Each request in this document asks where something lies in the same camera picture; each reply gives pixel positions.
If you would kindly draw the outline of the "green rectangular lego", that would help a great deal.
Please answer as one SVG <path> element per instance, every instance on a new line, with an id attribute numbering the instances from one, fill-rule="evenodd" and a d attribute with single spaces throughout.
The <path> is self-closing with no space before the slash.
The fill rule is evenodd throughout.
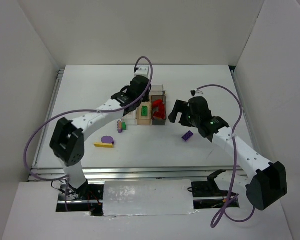
<path id="1" fill-rule="evenodd" d="M 143 105 L 141 107 L 141 111 L 140 111 L 141 116 L 142 117 L 148 117 L 148 115 L 149 115 L 148 112 L 149 112 L 148 106 Z"/>

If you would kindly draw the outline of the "red rounded lego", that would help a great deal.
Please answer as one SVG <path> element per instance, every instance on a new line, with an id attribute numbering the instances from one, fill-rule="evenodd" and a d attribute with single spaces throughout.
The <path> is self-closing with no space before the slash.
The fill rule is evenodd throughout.
<path id="1" fill-rule="evenodd" d="M 158 108 L 161 104 L 163 104 L 163 100 L 162 99 L 157 99 L 155 101 L 152 102 L 152 108 Z"/>

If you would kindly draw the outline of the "purple rounded lego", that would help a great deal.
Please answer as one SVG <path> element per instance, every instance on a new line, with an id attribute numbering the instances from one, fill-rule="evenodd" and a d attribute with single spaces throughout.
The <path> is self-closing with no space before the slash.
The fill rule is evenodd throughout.
<path id="1" fill-rule="evenodd" d="M 101 138 L 101 143 L 105 145 L 113 145 L 115 143 L 115 140 L 112 136 L 103 136 Z"/>

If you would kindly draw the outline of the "long yellow lego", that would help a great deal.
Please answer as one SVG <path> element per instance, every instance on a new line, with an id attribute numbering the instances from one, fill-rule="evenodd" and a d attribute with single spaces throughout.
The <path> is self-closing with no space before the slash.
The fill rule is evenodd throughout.
<path id="1" fill-rule="evenodd" d="M 114 147 L 113 143 L 103 143 L 103 142 L 94 142 L 93 145 L 96 148 L 113 148 Z"/>

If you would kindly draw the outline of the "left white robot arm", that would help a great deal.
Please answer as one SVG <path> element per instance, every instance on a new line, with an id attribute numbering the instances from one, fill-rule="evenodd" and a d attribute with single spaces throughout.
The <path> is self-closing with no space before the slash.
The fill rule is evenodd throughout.
<path id="1" fill-rule="evenodd" d="M 150 80 L 137 75 L 130 85 L 123 87 L 95 111 L 71 120 L 65 117 L 58 120 L 49 146 L 69 177 L 70 188 L 80 198 L 86 197 L 89 191 L 81 164 L 85 141 L 107 124 L 134 112 L 149 98 L 150 90 Z"/>

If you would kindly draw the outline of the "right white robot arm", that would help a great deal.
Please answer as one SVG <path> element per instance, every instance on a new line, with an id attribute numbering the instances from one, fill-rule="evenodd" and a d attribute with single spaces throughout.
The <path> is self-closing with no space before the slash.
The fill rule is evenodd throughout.
<path id="1" fill-rule="evenodd" d="M 197 128 L 203 138 L 237 157 L 238 165 L 250 179 L 246 184 L 246 196 L 257 210 L 265 210 L 288 193 L 285 166 L 279 161 L 271 162 L 235 136 L 224 119 L 212 115 L 204 97 L 177 100 L 168 116 L 169 121 L 175 123 L 178 114 L 182 126 Z"/>

